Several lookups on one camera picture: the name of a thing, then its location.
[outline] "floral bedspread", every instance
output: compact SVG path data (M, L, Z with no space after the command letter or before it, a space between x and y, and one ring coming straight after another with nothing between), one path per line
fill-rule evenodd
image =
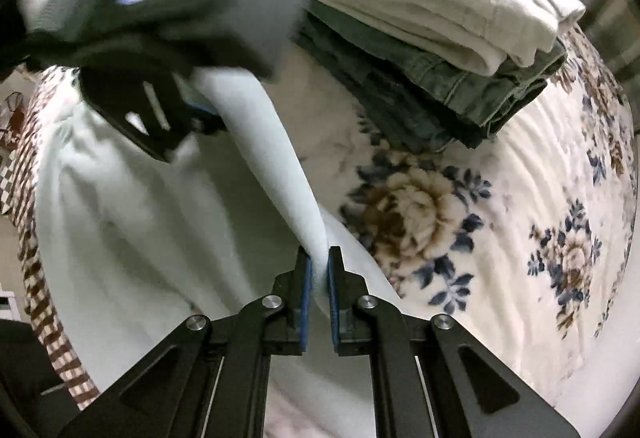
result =
M579 29L546 90L475 150L393 150L291 47L268 92L318 201L402 302L452 314L553 402L623 279L636 210L630 108Z

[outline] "bed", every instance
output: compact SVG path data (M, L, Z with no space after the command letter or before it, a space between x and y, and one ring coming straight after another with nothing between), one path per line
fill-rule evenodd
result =
M611 373L615 342L634 342L640 327L629 331L615 310L618 320L608 320L626 286L637 165L622 90L579 28L562 40L568 59L546 90L475 150L391 149L357 101L293 45L267 91L316 199L375 258L399 306L424 318L452 314L583 438L595 438L639 373L632 357ZM42 76L11 165L8 206L31 323L85 407L98 389L71 345L82 336L67 335L61 323L79 307L60 286L49 289L34 221L39 155L78 103L75 76L64 68ZM634 300L627 293L621 303ZM598 376L627 382L616 383L614 396L593 389ZM270 436L296 428L315 436L323 425L271 396Z

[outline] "plaid curtain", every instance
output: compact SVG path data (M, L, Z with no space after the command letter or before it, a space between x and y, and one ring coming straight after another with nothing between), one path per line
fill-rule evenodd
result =
M634 0L581 0L579 21L589 40L620 82L640 130L640 4Z

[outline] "gingham fabric edge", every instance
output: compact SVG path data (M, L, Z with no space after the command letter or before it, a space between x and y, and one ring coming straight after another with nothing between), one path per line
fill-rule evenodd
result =
M100 394L66 336L53 304L40 259L35 222L35 191L42 143L40 113L73 71L51 68L30 101L15 157L14 190L9 219L18 230L18 258L25 289L25 312L49 359L80 409Z

